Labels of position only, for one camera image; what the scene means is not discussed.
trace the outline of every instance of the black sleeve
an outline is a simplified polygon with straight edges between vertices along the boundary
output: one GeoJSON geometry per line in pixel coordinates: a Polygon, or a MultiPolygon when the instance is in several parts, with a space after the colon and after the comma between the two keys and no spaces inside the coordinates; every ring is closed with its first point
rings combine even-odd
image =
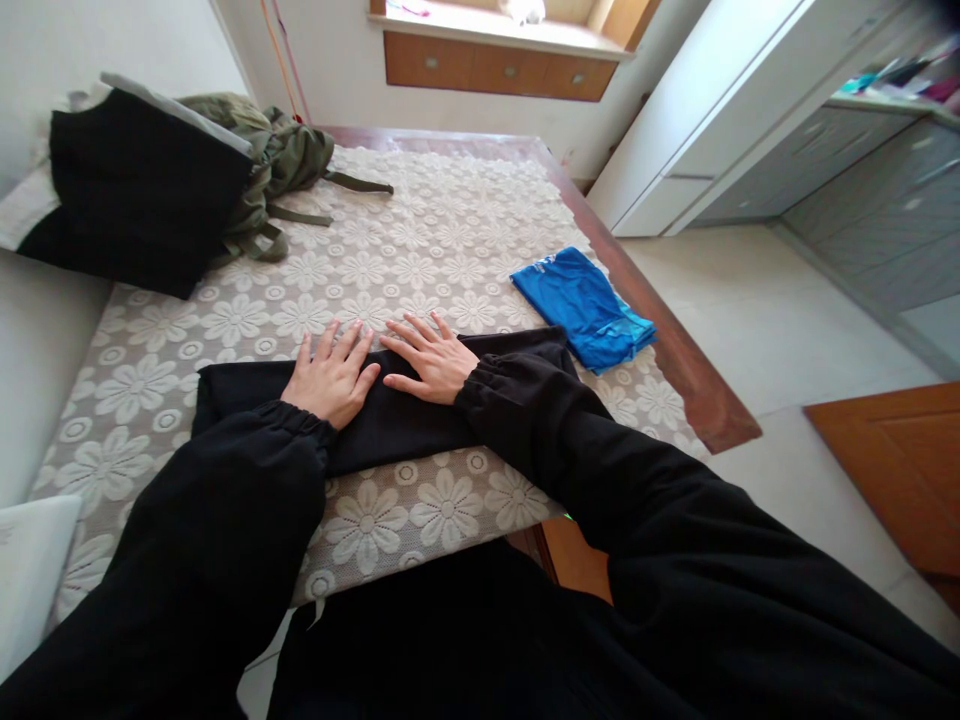
{"type": "Polygon", "coordinates": [[[0,686],[0,717],[243,717],[237,684],[290,603],[335,436],[274,401],[180,448],[103,582],[0,686]]]}
{"type": "Polygon", "coordinates": [[[960,710],[960,659],[741,489],[615,423],[576,379],[485,356],[456,406],[609,554],[618,643],[693,705],[960,710]]]}

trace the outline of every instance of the wooden door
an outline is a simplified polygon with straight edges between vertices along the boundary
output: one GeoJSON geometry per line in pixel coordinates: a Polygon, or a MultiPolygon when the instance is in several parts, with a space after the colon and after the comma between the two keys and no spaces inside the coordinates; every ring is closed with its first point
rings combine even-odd
{"type": "Polygon", "coordinates": [[[910,563],[960,614],[960,382],[804,411],[910,563]]]}

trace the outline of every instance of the folded blue shirt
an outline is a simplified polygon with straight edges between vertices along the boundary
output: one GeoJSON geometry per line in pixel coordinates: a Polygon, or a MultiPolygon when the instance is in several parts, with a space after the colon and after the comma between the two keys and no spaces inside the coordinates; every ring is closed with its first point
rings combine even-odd
{"type": "Polygon", "coordinates": [[[573,354],[597,375],[633,360],[656,340],[653,323],[617,297],[576,248],[538,260],[510,279],[544,320],[567,331],[573,354]]]}

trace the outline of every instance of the finger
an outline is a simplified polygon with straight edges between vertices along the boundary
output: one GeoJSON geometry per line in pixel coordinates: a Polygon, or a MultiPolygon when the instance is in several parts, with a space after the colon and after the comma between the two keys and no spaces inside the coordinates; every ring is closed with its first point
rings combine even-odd
{"type": "Polygon", "coordinates": [[[317,360],[326,360],[330,357],[330,351],[333,349],[333,337],[337,334],[337,328],[340,327],[340,320],[334,318],[329,322],[323,335],[320,336],[320,343],[317,345],[317,360]]]}
{"type": "Polygon", "coordinates": [[[363,365],[363,361],[367,357],[367,353],[370,352],[370,347],[372,345],[373,328],[367,328],[367,332],[364,333],[362,338],[360,338],[360,342],[358,342],[357,346],[350,351],[350,355],[347,357],[347,365],[352,367],[357,372],[360,372],[360,366],[363,365]]]}
{"type": "Polygon", "coordinates": [[[408,378],[406,375],[387,375],[383,379],[383,384],[388,388],[405,392],[408,395],[413,395],[421,400],[427,399],[427,392],[429,391],[426,383],[413,380],[408,378]]]}
{"type": "Polygon", "coordinates": [[[360,334],[360,329],[362,327],[363,323],[360,320],[356,320],[350,327],[347,328],[347,331],[340,336],[340,340],[330,352],[331,359],[346,359],[347,355],[353,349],[353,344],[357,341],[357,335],[360,334]]]}
{"type": "Polygon", "coordinates": [[[305,370],[310,365],[310,346],[313,344],[313,337],[310,333],[303,334],[303,340],[300,341],[300,352],[297,353],[297,364],[293,370],[305,370]]]}
{"type": "Polygon", "coordinates": [[[426,350],[426,349],[427,349],[427,345],[428,345],[427,341],[424,340],[423,335],[421,335],[420,333],[418,333],[418,332],[417,332],[416,330],[414,330],[413,328],[407,327],[406,325],[403,325],[403,324],[398,323],[398,322],[393,322],[393,320],[391,320],[391,321],[389,321],[389,322],[387,323],[387,327],[389,327],[389,328],[390,328],[391,330],[393,330],[397,335],[399,335],[399,336],[402,337],[404,340],[406,340],[408,343],[410,343],[410,344],[413,345],[415,348],[417,348],[417,350],[426,350]]]}
{"type": "Polygon", "coordinates": [[[416,315],[411,315],[410,313],[404,313],[403,317],[408,323],[413,325],[417,330],[420,331],[420,334],[427,340],[427,342],[436,342],[440,339],[440,336],[437,335],[436,331],[430,327],[423,318],[419,318],[416,315]]]}
{"type": "Polygon", "coordinates": [[[402,340],[397,340],[396,338],[392,338],[388,335],[381,335],[380,342],[383,343],[383,346],[387,350],[393,350],[397,355],[402,357],[411,365],[413,365],[417,361],[417,355],[419,355],[419,353],[416,351],[416,349],[412,345],[409,345],[408,343],[405,343],[402,340]]]}
{"type": "Polygon", "coordinates": [[[453,340],[456,335],[453,333],[453,330],[450,329],[450,326],[447,325],[447,321],[440,317],[440,313],[436,310],[433,310],[430,313],[430,317],[433,318],[433,321],[437,324],[437,327],[440,328],[440,337],[444,340],[453,340]]]}
{"type": "Polygon", "coordinates": [[[377,363],[370,363],[360,373],[357,384],[353,386],[353,396],[361,403],[367,399],[367,393],[370,392],[370,388],[373,387],[373,383],[379,374],[380,366],[377,363]]]}

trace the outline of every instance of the right hand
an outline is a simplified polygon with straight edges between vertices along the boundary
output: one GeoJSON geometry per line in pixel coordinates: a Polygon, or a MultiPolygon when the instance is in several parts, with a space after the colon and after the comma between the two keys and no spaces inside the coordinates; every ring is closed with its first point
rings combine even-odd
{"type": "Polygon", "coordinates": [[[436,312],[430,313],[430,317],[437,324],[439,335],[422,319],[410,313],[404,313],[403,317],[416,330],[393,320],[387,321],[387,327],[407,342],[386,335],[380,338],[380,342],[410,363],[420,376],[420,381],[391,374],[383,379],[383,384],[427,402],[453,405],[457,394],[463,389],[463,383],[480,359],[460,342],[436,312]]]}

